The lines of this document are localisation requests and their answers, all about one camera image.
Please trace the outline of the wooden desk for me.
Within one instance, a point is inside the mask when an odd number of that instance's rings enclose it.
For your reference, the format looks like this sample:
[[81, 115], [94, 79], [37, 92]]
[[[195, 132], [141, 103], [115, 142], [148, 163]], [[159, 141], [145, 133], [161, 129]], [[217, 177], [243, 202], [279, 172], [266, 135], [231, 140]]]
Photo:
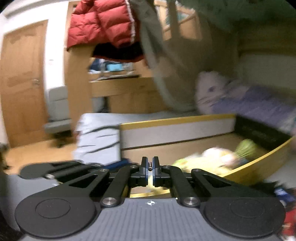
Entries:
[[92, 97], [106, 97], [111, 113], [168, 110], [151, 77], [90, 81]]

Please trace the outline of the wooden bed post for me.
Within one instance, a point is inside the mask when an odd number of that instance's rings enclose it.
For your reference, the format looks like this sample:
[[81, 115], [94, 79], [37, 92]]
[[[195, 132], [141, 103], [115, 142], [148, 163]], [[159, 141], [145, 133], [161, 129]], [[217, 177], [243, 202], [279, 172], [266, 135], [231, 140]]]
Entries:
[[81, 115], [93, 112], [88, 67], [94, 46], [74, 46], [65, 52], [64, 76], [68, 91], [71, 130], [74, 131]]

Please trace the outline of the red puffer jacket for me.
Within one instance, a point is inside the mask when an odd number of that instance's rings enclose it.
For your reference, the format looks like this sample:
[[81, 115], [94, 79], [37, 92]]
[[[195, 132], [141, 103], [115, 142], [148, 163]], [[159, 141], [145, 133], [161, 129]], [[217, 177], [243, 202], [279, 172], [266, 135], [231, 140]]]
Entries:
[[94, 46], [92, 57], [116, 62], [144, 59], [140, 21], [130, 1], [80, 1], [71, 15], [67, 50]]

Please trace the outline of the green mosquito net canopy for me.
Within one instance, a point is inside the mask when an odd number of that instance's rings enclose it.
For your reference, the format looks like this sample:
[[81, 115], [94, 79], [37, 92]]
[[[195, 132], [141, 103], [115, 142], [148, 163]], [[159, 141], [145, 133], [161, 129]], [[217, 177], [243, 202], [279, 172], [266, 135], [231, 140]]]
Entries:
[[295, 22], [295, 1], [181, 1], [198, 18], [196, 39], [181, 35], [175, 1], [167, 1], [171, 37], [163, 28], [153, 1], [132, 1], [140, 20], [140, 43], [154, 83], [166, 106], [195, 109], [195, 80], [204, 70], [231, 72], [235, 32], [250, 25]]

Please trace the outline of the yellow cardboard box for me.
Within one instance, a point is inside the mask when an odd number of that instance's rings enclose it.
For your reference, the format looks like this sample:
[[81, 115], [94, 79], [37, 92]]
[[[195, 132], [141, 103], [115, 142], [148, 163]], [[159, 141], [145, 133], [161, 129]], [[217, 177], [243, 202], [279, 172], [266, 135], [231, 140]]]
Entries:
[[253, 140], [254, 157], [221, 175], [244, 185], [260, 182], [281, 168], [293, 141], [291, 135], [234, 114], [138, 121], [121, 124], [119, 130], [124, 158], [140, 162], [143, 156], [157, 156], [161, 165], [214, 147], [234, 151], [242, 140]]

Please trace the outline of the grey chair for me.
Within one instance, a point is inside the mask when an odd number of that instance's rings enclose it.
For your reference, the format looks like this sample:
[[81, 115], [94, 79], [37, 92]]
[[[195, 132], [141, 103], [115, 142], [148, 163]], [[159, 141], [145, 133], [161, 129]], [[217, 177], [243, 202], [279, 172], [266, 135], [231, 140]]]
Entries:
[[44, 124], [44, 131], [55, 139], [56, 147], [61, 148], [72, 137], [68, 106], [68, 92], [66, 86], [52, 88], [48, 92], [48, 122]]

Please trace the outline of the purple heart patterned quilt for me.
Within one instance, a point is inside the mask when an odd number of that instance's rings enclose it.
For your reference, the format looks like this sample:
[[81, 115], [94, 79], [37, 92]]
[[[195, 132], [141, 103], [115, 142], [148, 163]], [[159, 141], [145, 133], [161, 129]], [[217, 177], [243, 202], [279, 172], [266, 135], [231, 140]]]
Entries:
[[196, 80], [195, 99], [202, 114], [235, 113], [295, 135], [295, 101], [270, 88], [203, 71]]

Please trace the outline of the yellow plush toy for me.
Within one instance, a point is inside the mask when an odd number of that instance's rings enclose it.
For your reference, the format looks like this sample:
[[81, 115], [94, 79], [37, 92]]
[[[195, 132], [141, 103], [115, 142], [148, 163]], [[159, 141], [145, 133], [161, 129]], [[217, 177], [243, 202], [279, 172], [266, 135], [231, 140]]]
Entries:
[[234, 151], [213, 147], [206, 149], [201, 154], [194, 153], [178, 159], [172, 165], [186, 173], [190, 173], [193, 169], [202, 169], [221, 176], [254, 160], [256, 154], [256, 144], [250, 139], [245, 139], [238, 144]]

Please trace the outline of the wooden door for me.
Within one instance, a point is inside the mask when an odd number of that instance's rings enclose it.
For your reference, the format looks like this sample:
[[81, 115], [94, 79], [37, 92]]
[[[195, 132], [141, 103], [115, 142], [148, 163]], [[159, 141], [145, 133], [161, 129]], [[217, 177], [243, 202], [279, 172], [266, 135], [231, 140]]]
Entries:
[[1, 49], [1, 108], [11, 147], [47, 139], [44, 94], [46, 20], [6, 33]]

